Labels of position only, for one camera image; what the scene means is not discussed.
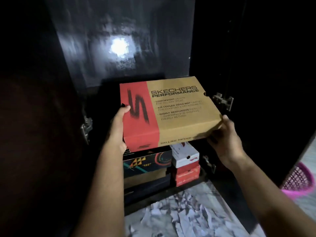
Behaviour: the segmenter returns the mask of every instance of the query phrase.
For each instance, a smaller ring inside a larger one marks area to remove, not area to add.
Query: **cabinet hinge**
[[[221,93],[216,93],[216,95],[213,95],[213,100],[214,102],[218,103],[218,104],[224,104],[226,106],[226,110],[230,111],[232,108],[232,104],[234,101],[233,97],[228,97],[227,99],[222,98],[222,94]]]
[[[92,130],[92,118],[87,118],[84,116],[84,122],[85,123],[83,123],[80,127],[81,133],[86,140],[86,143],[89,144],[89,131]]]

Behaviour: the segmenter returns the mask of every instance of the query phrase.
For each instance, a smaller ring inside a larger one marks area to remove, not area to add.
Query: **cabinet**
[[[10,23],[3,21],[4,233],[34,231],[36,223],[37,231],[52,228],[53,234],[76,221],[120,105],[121,82],[195,75],[207,95],[234,97],[228,116],[246,152],[282,185],[316,130],[316,83],[302,70],[300,40],[291,35],[295,24],[283,18],[290,13],[281,1],[208,1],[12,4]],[[80,130],[84,116],[93,120],[88,146]],[[216,165],[212,173],[201,160],[207,178],[250,231],[256,220],[234,177],[204,140],[193,145]]]

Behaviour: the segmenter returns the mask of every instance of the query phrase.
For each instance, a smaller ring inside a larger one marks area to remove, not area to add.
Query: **pink plastic basket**
[[[291,176],[282,187],[282,191],[292,200],[308,195],[314,190],[315,179],[309,169],[299,162]]]

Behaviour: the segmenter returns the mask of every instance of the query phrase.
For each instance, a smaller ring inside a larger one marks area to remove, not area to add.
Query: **hand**
[[[248,158],[235,131],[235,124],[227,115],[223,115],[221,128],[213,131],[207,142],[215,149],[223,165],[231,171],[236,164]]]
[[[122,154],[126,151],[126,144],[123,141],[123,116],[130,110],[130,106],[121,107],[113,118],[112,126],[110,129],[109,139],[106,145],[111,149],[118,149]]]

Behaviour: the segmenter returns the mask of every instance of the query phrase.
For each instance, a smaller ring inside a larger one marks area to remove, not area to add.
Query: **skechers s logo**
[[[145,122],[149,124],[149,118],[148,118],[144,98],[140,95],[136,95],[135,96],[135,108],[134,108],[131,90],[127,90],[127,95],[128,95],[128,103],[131,106],[130,114],[131,114],[132,118],[139,119],[139,103],[140,103],[142,105]]]

